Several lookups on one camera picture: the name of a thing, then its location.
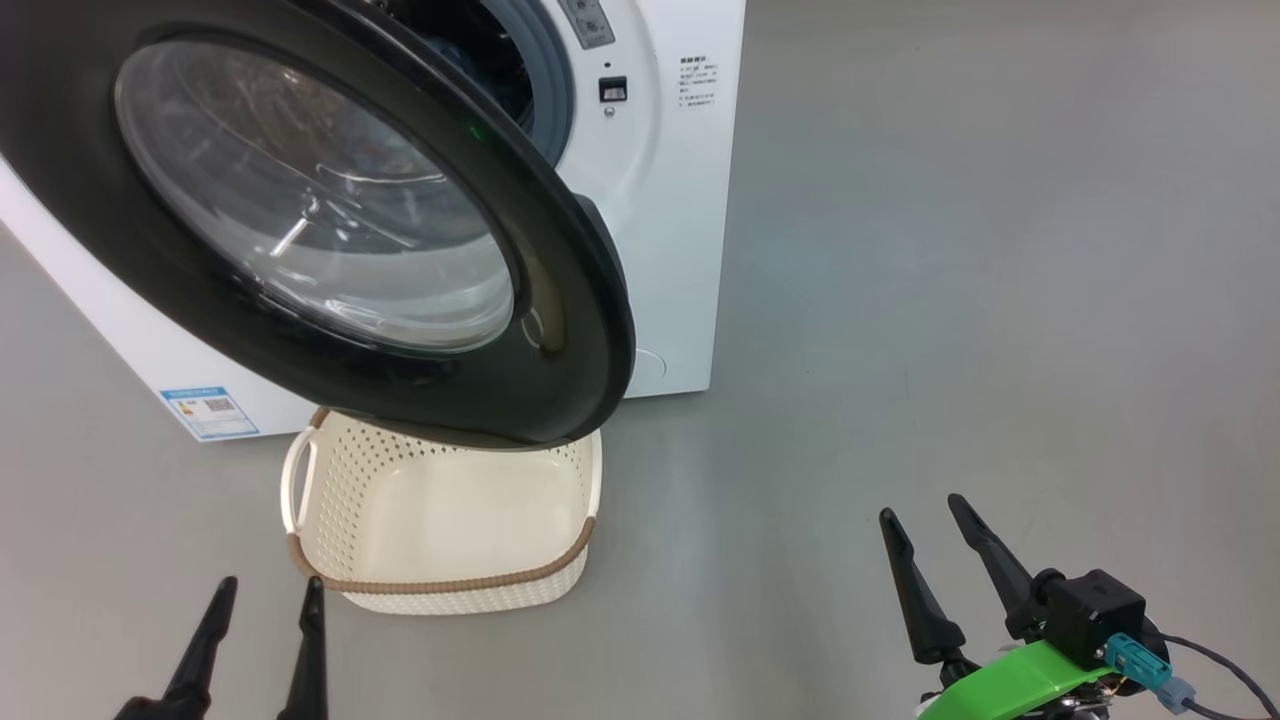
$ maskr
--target basket handle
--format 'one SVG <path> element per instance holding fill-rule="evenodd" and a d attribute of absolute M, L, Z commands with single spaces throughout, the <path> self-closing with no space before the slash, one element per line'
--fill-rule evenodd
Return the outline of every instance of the basket handle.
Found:
<path fill-rule="evenodd" d="M 591 439 L 595 443 L 595 452 L 591 454 L 591 495 L 586 500 L 586 515 L 595 518 L 600 512 L 600 475 L 604 465 L 604 450 L 602 450 L 604 441 L 599 428 L 591 433 Z"/>
<path fill-rule="evenodd" d="M 298 477 L 298 457 L 302 456 L 302 448 L 308 447 L 311 450 L 311 457 L 307 462 L 307 479 L 306 484 L 302 486 L 302 510 L 307 507 L 307 500 L 311 496 L 311 475 L 314 475 L 316 454 L 315 445 L 311 442 L 311 436 L 316 432 L 315 427 L 308 427 L 307 429 L 298 433 L 298 437 L 293 438 L 293 443 L 289 445 L 289 451 L 284 455 L 284 469 L 280 470 L 280 519 L 284 520 L 284 530 L 291 536 L 298 533 L 298 514 L 293 510 L 293 482 Z"/>

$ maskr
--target washing machine door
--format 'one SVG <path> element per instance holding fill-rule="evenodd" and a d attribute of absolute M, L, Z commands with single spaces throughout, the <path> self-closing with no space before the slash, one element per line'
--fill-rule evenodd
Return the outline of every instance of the washing machine door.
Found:
<path fill-rule="evenodd" d="M 6 3 L 0 92 L 0 154 L 72 234 L 302 397 L 509 448 L 622 397 L 599 214 L 378 4 Z"/>

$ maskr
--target brown rope rim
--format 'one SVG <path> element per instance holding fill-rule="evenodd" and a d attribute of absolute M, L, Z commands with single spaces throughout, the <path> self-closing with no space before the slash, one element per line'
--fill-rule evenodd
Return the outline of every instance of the brown rope rim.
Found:
<path fill-rule="evenodd" d="M 577 560 L 577 556 L 586 550 L 586 543 L 591 539 L 591 533 L 594 530 L 595 518 L 588 518 L 582 523 L 582 530 L 577 534 L 577 539 L 573 541 L 573 544 L 564 551 L 564 555 L 561 555 L 547 565 L 534 568 L 532 570 L 507 573 L 506 575 L 490 575 L 488 578 L 475 578 L 471 580 L 445 580 L 435 583 L 365 583 L 357 580 L 339 580 L 321 574 L 314 565 L 311 565 L 306 553 L 302 552 L 302 539 L 294 533 L 289 533 L 289 555 L 293 557 L 293 564 L 297 565 L 298 571 L 308 578 L 320 578 L 326 589 L 362 594 L 439 594 L 448 592 L 486 591 L 507 585 L 518 585 L 521 583 L 532 583 L 535 580 L 549 578 L 564 568 L 568 568 L 570 564 Z"/>

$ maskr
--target laundry basket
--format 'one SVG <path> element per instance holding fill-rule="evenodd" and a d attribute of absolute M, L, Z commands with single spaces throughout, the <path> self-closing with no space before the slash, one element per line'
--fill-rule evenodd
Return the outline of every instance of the laundry basket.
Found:
<path fill-rule="evenodd" d="M 599 430 L 553 450 L 485 452 L 324 409 L 293 441 L 280 477 L 298 570 L 361 607 L 399 615 L 493 612 L 563 596 L 586 566 L 599 501 Z"/>

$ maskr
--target floor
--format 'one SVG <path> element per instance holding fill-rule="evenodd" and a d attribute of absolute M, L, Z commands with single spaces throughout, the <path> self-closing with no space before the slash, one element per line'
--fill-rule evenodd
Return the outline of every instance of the floor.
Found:
<path fill-rule="evenodd" d="M 937 680 L 881 507 L 970 653 L 1007 639 L 956 491 L 1033 571 L 1105 568 L 1280 692 L 1277 27 L 1265 0 L 751 0 L 713 388 L 607 424 L 563 601 L 330 597 L 332 716 L 906 717 Z M 210 717 L 274 716 L 287 439 L 193 443 L 10 238 L 0 333 L 0 716 L 159 693 L 232 573 Z"/>

